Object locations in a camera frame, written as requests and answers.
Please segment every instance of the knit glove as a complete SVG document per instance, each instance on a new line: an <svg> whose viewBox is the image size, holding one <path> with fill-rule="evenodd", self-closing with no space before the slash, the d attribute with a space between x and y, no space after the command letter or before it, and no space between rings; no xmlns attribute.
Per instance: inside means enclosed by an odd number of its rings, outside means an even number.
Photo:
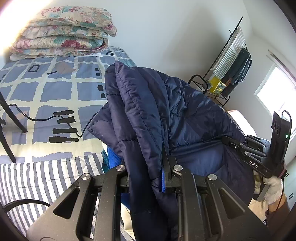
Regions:
<svg viewBox="0 0 296 241"><path fill-rule="evenodd" d="M280 197L283 191L283 183L280 178L272 176L271 178L263 178L265 184L270 185L265 194L265 200L267 205L275 203Z"/></svg>

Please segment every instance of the mattress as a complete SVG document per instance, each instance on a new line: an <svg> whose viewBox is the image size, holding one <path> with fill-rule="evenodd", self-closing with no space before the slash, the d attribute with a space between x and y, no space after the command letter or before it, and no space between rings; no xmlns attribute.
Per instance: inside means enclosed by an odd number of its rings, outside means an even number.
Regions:
<svg viewBox="0 0 296 241"><path fill-rule="evenodd" d="M31 118L59 114L81 134L89 119L107 102L104 73L116 60L135 66L118 47L109 47L98 56L9 62L0 70L0 92L8 104L16 104ZM101 141L87 130L82 138L69 133L69 126L60 118L33 122L14 106L11 110L28 129L28 133L22 133L1 108L0 117L6 121L3 133L17 163L58 160L103 150ZM0 163L11 163L2 145Z"/></svg>

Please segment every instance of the folded floral quilt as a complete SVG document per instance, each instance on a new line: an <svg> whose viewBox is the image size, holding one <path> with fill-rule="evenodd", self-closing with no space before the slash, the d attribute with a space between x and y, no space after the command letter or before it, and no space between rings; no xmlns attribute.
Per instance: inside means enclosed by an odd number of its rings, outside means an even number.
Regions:
<svg viewBox="0 0 296 241"><path fill-rule="evenodd" d="M108 35L116 33L106 9L49 8L27 24L10 51L21 58L90 55L105 50Z"/></svg>

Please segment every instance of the black power cord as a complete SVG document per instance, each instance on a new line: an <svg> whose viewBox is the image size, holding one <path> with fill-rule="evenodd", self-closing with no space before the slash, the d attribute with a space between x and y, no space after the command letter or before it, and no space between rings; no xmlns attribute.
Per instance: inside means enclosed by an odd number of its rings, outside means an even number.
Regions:
<svg viewBox="0 0 296 241"><path fill-rule="evenodd" d="M50 120L50 119L55 118L55 117L60 117L61 119L65 119L64 117L62 117L62 116L60 116L60 115L53 115L53 116L48 117L48 118L46 118L46 119L33 119L33 118L31 118L30 116L26 115L24 112L22 112L22 111L20 110L20 108L19 108L16 104L9 104L8 106L15 106L16 109L17 109L17 110L18 110L23 116L25 116L26 118L28 118L28 119L31 120L31 121L47 121L47 120ZM92 119L96 116L96 114L98 114L98 112L95 113L95 114L90 118L90 120L88 121L88 123L87 123L86 126L84 127L84 129L83 129L83 131L82 131L82 133L81 133L81 136L78 135L78 133L75 133L78 137L81 138L81 137L83 136L83 134L84 134L86 128L88 127L88 125L89 125L89 123L92 121Z"/></svg>
<svg viewBox="0 0 296 241"><path fill-rule="evenodd" d="M284 112L287 113L287 115L290 117L290 123L292 125L292 117L291 117L290 113L287 112L286 110L283 110L283 112L281 114L283 115Z"/></svg>
<svg viewBox="0 0 296 241"><path fill-rule="evenodd" d="M282 178L282 181L283 181L283 190L282 190L282 192L281 192L281 198L279 199L279 204L278 204L276 210L274 211L274 215L275 215L276 211L278 210L279 205L280 205L280 203L281 203L281 199L282 199L282 197L283 197L283 195L284 195L284 188L285 188L284 178Z"/></svg>
<svg viewBox="0 0 296 241"><path fill-rule="evenodd" d="M47 207L50 206L47 202L40 201L40 200L34 200L34 199L20 199L16 201L12 201L10 203L7 203L6 205L3 206L3 209L6 213L8 213L11 209L19 206L19 205L24 205L24 204L30 204L30 203L37 203L37 204L42 204Z"/></svg>

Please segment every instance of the window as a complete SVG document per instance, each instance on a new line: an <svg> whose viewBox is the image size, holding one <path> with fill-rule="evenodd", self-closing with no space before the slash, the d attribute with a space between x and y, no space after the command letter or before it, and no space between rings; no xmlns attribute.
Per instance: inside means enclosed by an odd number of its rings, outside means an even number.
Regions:
<svg viewBox="0 0 296 241"><path fill-rule="evenodd" d="M274 111L279 116L282 116L283 110L290 113L292 117L290 140L292 140L296 134L296 82L292 76L274 63L254 94L272 116ZM283 117L290 121L286 113L283 114Z"/></svg>

